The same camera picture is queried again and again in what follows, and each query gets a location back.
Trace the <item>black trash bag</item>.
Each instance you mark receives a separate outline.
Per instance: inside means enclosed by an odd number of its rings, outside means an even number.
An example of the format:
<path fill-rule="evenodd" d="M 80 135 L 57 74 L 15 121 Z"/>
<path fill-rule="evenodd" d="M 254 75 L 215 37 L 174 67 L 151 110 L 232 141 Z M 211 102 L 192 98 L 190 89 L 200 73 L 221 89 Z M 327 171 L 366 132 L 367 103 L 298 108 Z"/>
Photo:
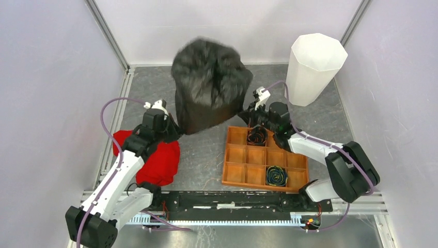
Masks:
<path fill-rule="evenodd" d="M 243 110 L 253 74 L 232 47 L 197 37 L 171 66 L 178 125 L 192 135 L 220 125 Z"/>

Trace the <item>white trash bin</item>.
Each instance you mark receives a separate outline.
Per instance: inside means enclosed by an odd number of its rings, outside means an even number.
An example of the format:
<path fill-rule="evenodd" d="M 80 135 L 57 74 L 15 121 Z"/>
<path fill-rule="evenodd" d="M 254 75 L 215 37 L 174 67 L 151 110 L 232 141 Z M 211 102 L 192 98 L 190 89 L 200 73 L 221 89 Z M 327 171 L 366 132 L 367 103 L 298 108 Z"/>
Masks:
<path fill-rule="evenodd" d="M 308 106 L 343 67 L 348 54 L 339 40 L 313 33 L 300 35 L 291 46 L 285 94 L 296 106 Z"/>

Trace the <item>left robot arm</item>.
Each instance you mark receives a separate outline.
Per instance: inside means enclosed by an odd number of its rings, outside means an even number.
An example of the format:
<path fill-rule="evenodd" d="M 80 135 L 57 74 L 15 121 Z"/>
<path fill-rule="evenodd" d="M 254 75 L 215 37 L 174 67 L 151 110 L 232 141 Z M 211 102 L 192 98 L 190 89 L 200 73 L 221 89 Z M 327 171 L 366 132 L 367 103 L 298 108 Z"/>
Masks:
<path fill-rule="evenodd" d="M 120 197 L 158 145 L 179 137 L 177 125 L 164 107 L 155 104 L 145 111 L 143 122 L 119 147 L 118 158 L 101 184 L 80 207 L 67 210 L 69 236 L 77 247 L 112 247 L 118 232 L 139 212 L 161 207 L 162 196 L 150 186 L 136 188 L 124 200 Z"/>

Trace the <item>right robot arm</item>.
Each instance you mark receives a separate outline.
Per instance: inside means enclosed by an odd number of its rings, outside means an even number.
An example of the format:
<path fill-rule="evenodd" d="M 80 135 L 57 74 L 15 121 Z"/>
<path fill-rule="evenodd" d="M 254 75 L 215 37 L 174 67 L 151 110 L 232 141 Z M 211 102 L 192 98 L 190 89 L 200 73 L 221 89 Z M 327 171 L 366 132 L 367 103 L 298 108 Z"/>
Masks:
<path fill-rule="evenodd" d="M 329 178 L 314 180 L 299 190 L 298 203 L 311 211 L 320 201 L 340 198 L 352 203 L 371 194 L 381 179 L 361 145 L 355 141 L 333 143 L 296 128 L 285 103 L 274 102 L 269 109 L 251 103 L 238 116 L 250 127 L 273 132 L 275 144 L 288 152 L 304 155 L 326 166 Z"/>

